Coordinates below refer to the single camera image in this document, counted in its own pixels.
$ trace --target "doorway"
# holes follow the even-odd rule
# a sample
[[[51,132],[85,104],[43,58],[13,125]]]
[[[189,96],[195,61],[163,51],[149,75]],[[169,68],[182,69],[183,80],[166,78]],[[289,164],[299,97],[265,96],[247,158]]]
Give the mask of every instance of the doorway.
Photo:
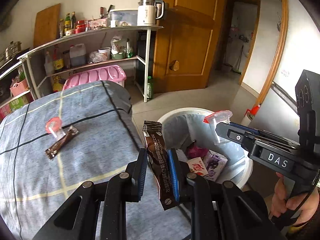
[[[239,74],[242,83],[252,54],[260,15],[260,0],[227,0],[218,68]]]

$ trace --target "wooden cutting board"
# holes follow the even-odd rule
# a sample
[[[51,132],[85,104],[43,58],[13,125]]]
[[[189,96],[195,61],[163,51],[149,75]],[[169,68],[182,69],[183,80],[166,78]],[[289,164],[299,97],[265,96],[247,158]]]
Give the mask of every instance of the wooden cutting board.
[[[36,48],[57,39],[60,3],[37,13],[33,47]]]

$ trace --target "white trash bin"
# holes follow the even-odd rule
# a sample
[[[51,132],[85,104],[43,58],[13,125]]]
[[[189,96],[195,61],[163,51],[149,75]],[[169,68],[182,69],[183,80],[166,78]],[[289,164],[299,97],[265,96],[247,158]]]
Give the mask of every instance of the white trash bin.
[[[253,161],[248,158],[248,152],[242,149],[240,144],[228,142],[214,145],[209,124],[203,122],[204,118],[212,113],[202,108],[186,107],[163,115],[158,122],[162,123],[166,148],[185,151],[186,147],[196,140],[197,146],[223,154],[228,158],[228,162],[216,182],[231,180],[239,188],[243,188],[251,175]]]

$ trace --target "electric kettle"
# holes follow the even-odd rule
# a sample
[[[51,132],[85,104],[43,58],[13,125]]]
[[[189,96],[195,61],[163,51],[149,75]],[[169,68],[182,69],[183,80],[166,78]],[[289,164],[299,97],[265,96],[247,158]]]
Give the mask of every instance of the electric kettle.
[[[138,3],[138,26],[155,26],[156,20],[163,17],[164,14],[164,1],[163,0],[140,0]],[[157,6],[161,4],[161,14],[157,17]]]

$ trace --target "basket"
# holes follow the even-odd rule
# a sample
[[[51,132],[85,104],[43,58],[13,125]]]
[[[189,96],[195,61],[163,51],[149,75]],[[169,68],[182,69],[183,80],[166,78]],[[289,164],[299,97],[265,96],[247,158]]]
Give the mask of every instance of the basket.
[[[24,79],[19,83],[13,84],[13,86],[10,88],[10,91],[14,97],[20,95],[21,93],[28,90],[28,83],[27,80]]]

